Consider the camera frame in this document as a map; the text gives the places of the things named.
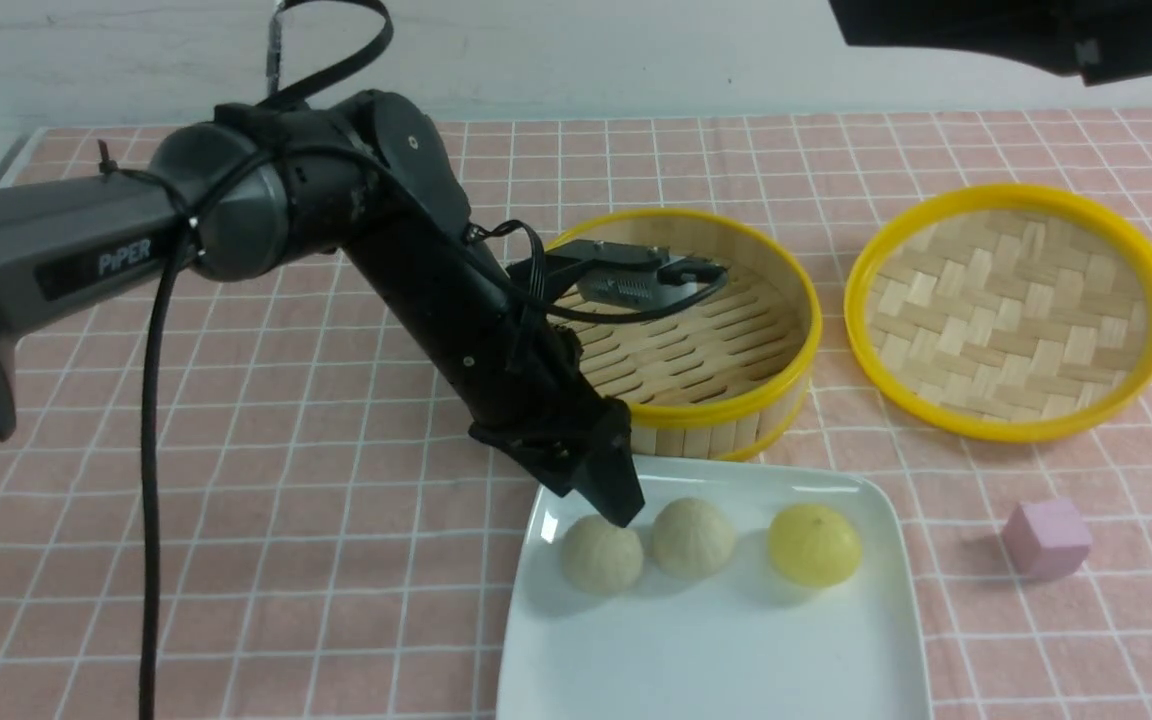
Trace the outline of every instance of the white plate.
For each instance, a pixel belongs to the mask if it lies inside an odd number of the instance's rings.
[[[914,579],[887,497],[850,475],[637,457],[644,532],[669,501],[717,503],[741,539],[715,577],[687,584],[647,562],[626,596],[598,600],[559,568],[567,528],[593,509],[543,491],[513,591],[498,720],[929,720]],[[824,502],[858,528],[865,556],[846,584],[799,591],[768,564],[776,511]]]

